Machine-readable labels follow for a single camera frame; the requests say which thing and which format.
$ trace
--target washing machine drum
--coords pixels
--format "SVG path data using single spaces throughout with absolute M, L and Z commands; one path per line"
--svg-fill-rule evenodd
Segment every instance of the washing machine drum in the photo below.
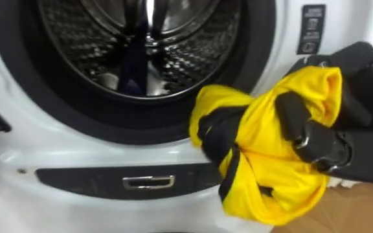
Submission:
M 270 0 L 0 0 L 0 55 L 60 122 L 157 144 L 188 137 L 203 85 L 255 86 L 274 19 Z

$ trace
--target label sticker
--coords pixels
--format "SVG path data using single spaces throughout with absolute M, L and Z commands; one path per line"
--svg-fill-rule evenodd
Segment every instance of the label sticker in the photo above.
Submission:
M 317 54 L 321 46 L 326 5 L 304 5 L 297 54 Z

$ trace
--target black rubber gasket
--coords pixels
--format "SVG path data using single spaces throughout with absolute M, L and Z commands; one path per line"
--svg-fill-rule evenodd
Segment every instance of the black rubber gasket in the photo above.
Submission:
M 217 83 L 249 92 L 269 58 L 275 2 L 246 2 L 248 28 L 242 29 L 243 39 Z M 38 16 L 35 3 L 0 0 L 0 56 L 16 82 L 42 110 L 77 131 L 112 142 L 158 144 L 188 137 L 198 90 L 163 104 L 117 102 L 88 91 L 75 82 L 75 74 L 55 52 Z

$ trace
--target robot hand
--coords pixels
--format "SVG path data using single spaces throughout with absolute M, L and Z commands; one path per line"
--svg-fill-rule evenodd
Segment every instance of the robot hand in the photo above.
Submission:
M 299 157 L 334 177 L 373 182 L 373 48 L 356 43 L 331 56 L 314 56 L 305 65 L 341 66 L 344 78 L 339 118 L 332 128 L 311 120 L 296 93 L 277 97 L 276 111 L 284 138 Z M 344 59 L 358 57 L 356 61 Z

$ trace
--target screw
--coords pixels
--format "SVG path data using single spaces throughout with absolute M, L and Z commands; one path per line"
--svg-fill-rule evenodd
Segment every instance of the screw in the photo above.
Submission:
M 18 168 L 17 172 L 20 173 L 20 174 L 27 174 L 27 170 L 24 169 L 24 168 Z

